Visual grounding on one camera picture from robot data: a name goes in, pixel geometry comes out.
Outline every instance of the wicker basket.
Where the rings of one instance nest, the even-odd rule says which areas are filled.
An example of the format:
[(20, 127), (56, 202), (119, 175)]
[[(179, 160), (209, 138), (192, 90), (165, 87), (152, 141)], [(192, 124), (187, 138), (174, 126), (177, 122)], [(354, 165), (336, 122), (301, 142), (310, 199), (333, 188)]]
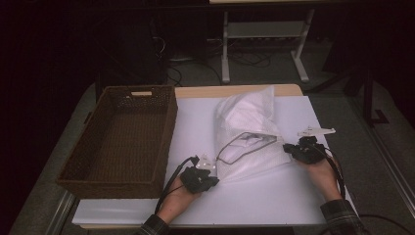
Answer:
[(158, 198), (176, 115), (172, 86), (107, 87), (57, 183), (79, 199)]

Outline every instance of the white table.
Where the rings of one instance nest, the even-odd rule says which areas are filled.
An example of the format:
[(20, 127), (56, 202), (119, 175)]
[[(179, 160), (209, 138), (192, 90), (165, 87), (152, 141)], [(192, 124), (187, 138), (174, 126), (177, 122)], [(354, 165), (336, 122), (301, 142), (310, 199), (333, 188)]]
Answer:
[[(248, 86), (219, 88), (219, 90), (245, 91), (245, 89), (241, 90), (241, 87), (247, 88)], [(250, 86), (248, 88), (251, 90), (262, 87)], [(279, 89), (281, 86), (277, 85), (277, 95), (282, 92)], [(178, 97), (182, 96), (179, 92), (176, 93)], [(204, 94), (202, 92), (201, 96), (217, 96), (209, 92)], [(220, 99), (178, 98), (179, 109), (170, 146), (166, 181), (177, 166), (188, 157), (206, 154), (213, 158), (213, 110)], [(320, 126), (306, 96), (277, 96), (274, 106), (275, 121), (287, 143), (297, 143), (299, 131), (309, 126)], [(317, 139), (319, 143), (327, 146), (324, 136), (317, 136)], [(157, 201), (151, 199), (81, 200), (72, 222), (83, 228), (140, 226), (154, 212)], [(194, 202), (185, 213), (177, 217), (171, 226), (235, 227), (322, 224), (325, 220), (319, 207), (323, 203), (323, 197), (311, 184), (306, 172), (295, 162), (291, 162), (247, 179), (219, 182)]]

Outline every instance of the white plastic bag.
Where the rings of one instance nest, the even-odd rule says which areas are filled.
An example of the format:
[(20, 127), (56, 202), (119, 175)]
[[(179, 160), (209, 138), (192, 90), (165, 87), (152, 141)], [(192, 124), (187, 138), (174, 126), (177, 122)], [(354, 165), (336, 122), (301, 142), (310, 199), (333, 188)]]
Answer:
[(220, 180), (244, 178), (291, 159), (274, 116), (274, 86), (228, 97), (216, 108), (216, 167)]

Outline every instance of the human hand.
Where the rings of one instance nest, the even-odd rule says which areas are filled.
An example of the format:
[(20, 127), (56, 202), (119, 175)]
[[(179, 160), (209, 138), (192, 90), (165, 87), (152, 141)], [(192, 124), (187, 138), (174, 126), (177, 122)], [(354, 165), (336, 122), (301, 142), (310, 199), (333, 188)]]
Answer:
[(174, 179), (169, 192), (171, 193), (165, 197), (161, 204), (161, 208), (157, 213), (157, 216), (167, 224), (186, 211), (190, 204), (202, 195), (202, 193), (192, 194), (189, 192), (186, 187), (183, 186), (180, 177)]
[(342, 198), (338, 188), (336, 174), (326, 160), (322, 160), (316, 164), (298, 163), (308, 171), (311, 181), (323, 194), (326, 202)]

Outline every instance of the white clip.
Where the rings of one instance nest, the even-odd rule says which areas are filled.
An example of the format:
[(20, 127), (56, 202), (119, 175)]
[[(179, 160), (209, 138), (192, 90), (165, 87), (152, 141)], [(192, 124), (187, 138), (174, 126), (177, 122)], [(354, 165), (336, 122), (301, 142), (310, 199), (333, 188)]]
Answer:
[(196, 164), (199, 169), (215, 169), (216, 165), (212, 164), (206, 155), (202, 155), (199, 162)]
[(335, 128), (325, 129), (325, 128), (316, 128), (308, 127), (306, 130), (299, 132), (299, 136), (316, 136), (322, 134), (332, 134), (336, 133)]

